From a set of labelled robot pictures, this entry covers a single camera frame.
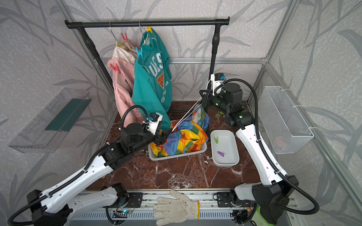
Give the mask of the white hanger of rainbow jacket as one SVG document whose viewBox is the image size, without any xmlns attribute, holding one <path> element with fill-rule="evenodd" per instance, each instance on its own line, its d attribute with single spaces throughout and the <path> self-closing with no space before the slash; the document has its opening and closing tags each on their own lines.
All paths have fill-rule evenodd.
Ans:
<svg viewBox="0 0 362 226">
<path fill-rule="evenodd" d="M 189 116 L 191 116 L 193 114 L 193 112 L 195 111 L 195 107 L 197 104 L 200 103 L 200 101 L 202 100 L 202 98 L 199 98 L 198 101 L 196 101 L 196 103 L 186 112 L 186 114 L 176 123 L 176 125 L 173 127 L 172 132 L 174 132 L 177 127 L 184 121 L 186 120 Z"/>
</svg>

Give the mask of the rainbow striped jacket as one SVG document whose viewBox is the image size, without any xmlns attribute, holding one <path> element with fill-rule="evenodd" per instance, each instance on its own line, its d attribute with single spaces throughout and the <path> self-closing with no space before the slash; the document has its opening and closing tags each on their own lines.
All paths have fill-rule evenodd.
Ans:
<svg viewBox="0 0 362 226">
<path fill-rule="evenodd" d="M 209 120 L 203 106 L 195 105 L 191 115 L 171 123 L 173 131 L 164 144 L 149 145 L 151 153 L 157 158 L 165 158 L 200 151 L 209 140 L 206 134 Z"/>
</svg>

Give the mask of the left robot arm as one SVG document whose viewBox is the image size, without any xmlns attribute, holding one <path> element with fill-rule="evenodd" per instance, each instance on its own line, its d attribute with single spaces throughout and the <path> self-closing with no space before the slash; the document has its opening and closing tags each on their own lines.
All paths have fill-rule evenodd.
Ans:
<svg viewBox="0 0 362 226">
<path fill-rule="evenodd" d="M 52 223 L 63 226 L 71 214 L 67 201 L 83 191 L 99 178 L 109 174 L 151 143 L 163 144 L 170 131 L 160 132 L 163 116 L 145 113 L 143 124 L 131 123 L 121 127 L 121 136 L 100 148 L 88 163 L 60 185 L 48 191 L 35 190 L 29 194 L 28 205 L 16 211 L 8 219 L 10 226 L 41 225 Z"/>
</svg>

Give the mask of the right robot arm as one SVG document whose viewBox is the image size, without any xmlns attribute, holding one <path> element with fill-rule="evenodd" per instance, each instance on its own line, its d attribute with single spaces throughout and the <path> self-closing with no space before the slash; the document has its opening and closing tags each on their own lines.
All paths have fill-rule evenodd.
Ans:
<svg viewBox="0 0 362 226">
<path fill-rule="evenodd" d="M 318 202 L 298 187 L 297 178 L 287 174 L 265 144 L 259 131 L 258 110 L 255 109 L 251 113 L 240 103 L 240 82 L 252 88 L 242 79 L 225 80 L 222 76 L 220 79 L 208 81 L 206 89 L 199 92 L 204 108 L 215 107 L 223 113 L 228 126 L 238 128 L 236 136 L 252 158 L 261 180 L 259 183 L 234 187 L 232 197 L 240 201 L 255 202 L 260 208 L 262 219 L 273 225 L 278 222 L 284 211 L 299 215 L 316 214 L 320 210 Z M 287 207 L 289 197 L 294 191 L 308 199 L 313 204 L 312 209 L 297 210 Z"/>
</svg>

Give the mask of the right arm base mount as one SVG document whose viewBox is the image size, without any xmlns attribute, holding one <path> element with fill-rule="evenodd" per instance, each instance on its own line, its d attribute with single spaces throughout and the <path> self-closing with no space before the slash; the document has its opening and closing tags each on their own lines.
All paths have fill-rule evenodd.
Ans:
<svg viewBox="0 0 362 226">
<path fill-rule="evenodd" d="M 219 208 L 233 208 L 230 192 L 217 192 L 213 194 L 213 199 L 217 202 Z"/>
</svg>

